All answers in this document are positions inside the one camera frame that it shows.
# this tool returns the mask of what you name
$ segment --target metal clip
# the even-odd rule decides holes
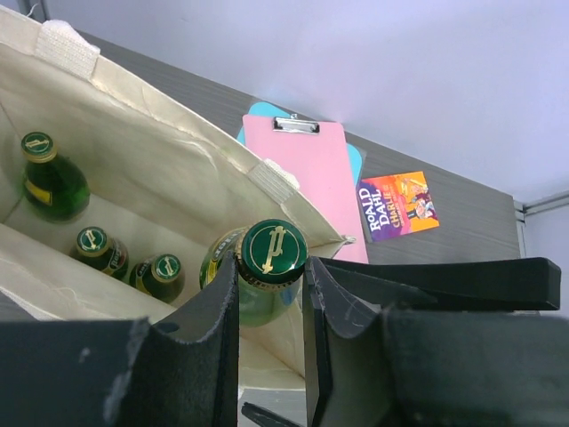
[[[273,130],[279,132],[309,133],[318,135],[320,133],[320,124],[318,122],[311,122],[308,120],[299,120],[296,117],[275,117],[273,119]]]

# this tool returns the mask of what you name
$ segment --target book cover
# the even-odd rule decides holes
[[[423,172],[363,179],[357,186],[357,199],[372,242],[439,225]]]

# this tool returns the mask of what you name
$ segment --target green bottle cap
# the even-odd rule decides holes
[[[57,155],[52,138],[42,132],[28,133],[21,140],[24,157],[33,163],[45,163]]]
[[[181,272],[181,262],[176,255],[158,255],[152,262],[152,276],[162,283],[175,280]]]
[[[87,227],[79,231],[76,242],[80,254],[96,257],[104,254],[110,247],[107,233],[99,227]]]
[[[302,275],[309,255],[301,231],[283,220],[253,225],[237,244],[236,252],[244,279],[275,291]]]

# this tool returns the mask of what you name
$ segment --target green bottle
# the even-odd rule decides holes
[[[129,283],[160,301],[172,302],[180,295],[184,281],[185,274],[178,257],[162,254],[136,264]]]
[[[21,140],[28,160],[24,171],[24,196],[37,213],[51,222],[75,219],[89,205],[91,192],[83,173],[58,155],[52,138],[28,133]]]
[[[293,304],[308,248],[301,232],[290,222],[265,220],[222,236],[202,262],[199,277],[202,289],[215,278],[228,250],[235,251],[237,256],[242,326],[266,325]]]
[[[128,271],[126,247],[99,227],[82,229],[70,256],[118,280],[122,280]]]

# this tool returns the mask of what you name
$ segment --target gray wooden table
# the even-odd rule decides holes
[[[237,135],[242,116],[256,101],[245,93],[98,38],[84,36],[98,45],[104,56],[231,135]],[[381,145],[388,141],[368,141],[352,134],[348,134],[347,139],[366,152],[363,177],[424,171],[441,222],[437,229],[368,244],[370,263],[475,262],[519,257],[511,196]],[[0,295],[1,320],[29,318],[25,311]],[[305,423],[304,393],[246,391],[242,400],[258,403],[298,423]],[[240,419],[239,425],[253,424]]]

